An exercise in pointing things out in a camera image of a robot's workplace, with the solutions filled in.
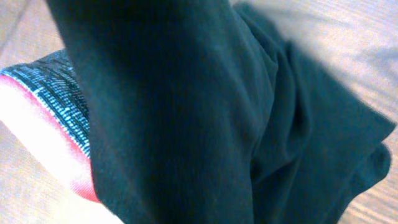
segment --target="wooden floor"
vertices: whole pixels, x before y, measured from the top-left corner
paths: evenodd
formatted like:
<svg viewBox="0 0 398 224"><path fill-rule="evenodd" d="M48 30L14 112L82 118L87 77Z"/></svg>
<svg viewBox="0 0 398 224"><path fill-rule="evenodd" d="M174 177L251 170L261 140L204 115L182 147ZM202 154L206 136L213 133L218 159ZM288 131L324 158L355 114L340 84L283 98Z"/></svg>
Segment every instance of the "wooden floor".
<svg viewBox="0 0 398 224"><path fill-rule="evenodd" d="M396 0L248 0L358 96L398 122ZM63 48L44 0L0 1L0 68ZM398 223L398 130L389 175L357 197L340 223ZM120 223L62 187L0 123L0 223Z"/></svg>

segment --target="sleeve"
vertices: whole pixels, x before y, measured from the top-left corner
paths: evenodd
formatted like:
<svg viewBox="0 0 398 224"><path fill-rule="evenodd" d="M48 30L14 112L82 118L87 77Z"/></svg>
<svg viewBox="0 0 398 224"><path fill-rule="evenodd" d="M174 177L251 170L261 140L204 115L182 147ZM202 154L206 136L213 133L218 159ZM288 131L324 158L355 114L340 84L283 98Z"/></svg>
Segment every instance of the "sleeve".
<svg viewBox="0 0 398 224"><path fill-rule="evenodd" d="M124 223L253 223L277 65L228 1L47 2L88 103L99 200Z"/></svg>

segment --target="black shirt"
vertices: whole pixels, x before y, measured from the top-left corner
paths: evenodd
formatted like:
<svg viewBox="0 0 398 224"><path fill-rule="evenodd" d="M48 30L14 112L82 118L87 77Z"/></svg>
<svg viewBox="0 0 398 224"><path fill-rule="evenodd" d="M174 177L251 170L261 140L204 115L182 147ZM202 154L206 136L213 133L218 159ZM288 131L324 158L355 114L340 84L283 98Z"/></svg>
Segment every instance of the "black shirt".
<svg viewBox="0 0 398 224"><path fill-rule="evenodd" d="M124 223L336 223L394 125L227 0L48 0Z"/></svg>

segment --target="dark green fabric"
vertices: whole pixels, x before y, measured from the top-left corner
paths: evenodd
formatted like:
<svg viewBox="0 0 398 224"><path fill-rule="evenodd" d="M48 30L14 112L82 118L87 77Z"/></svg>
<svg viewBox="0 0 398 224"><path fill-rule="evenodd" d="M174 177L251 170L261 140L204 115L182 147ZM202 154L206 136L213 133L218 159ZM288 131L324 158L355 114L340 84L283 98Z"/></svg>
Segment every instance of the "dark green fabric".
<svg viewBox="0 0 398 224"><path fill-rule="evenodd" d="M336 223L394 125L248 4L49 0L124 223Z"/></svg>

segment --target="floor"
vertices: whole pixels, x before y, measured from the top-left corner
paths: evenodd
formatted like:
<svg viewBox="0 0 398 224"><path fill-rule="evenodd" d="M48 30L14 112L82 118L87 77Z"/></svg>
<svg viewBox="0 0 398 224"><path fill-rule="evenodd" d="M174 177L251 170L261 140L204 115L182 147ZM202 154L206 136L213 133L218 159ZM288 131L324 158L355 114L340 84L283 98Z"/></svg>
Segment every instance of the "floor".
<svg viewBox="0 0 398 224"><path fill-rule="evenodd" d="M248 1L363 101L398 122L395 0ZM1 1L0 24L0 68L63 48L44 0ZM398 223L398 130L385 143L393 154L389 175L355 198L340 223ZM120 223L62 187L2 123L0 192L0 223Z"/></svg>

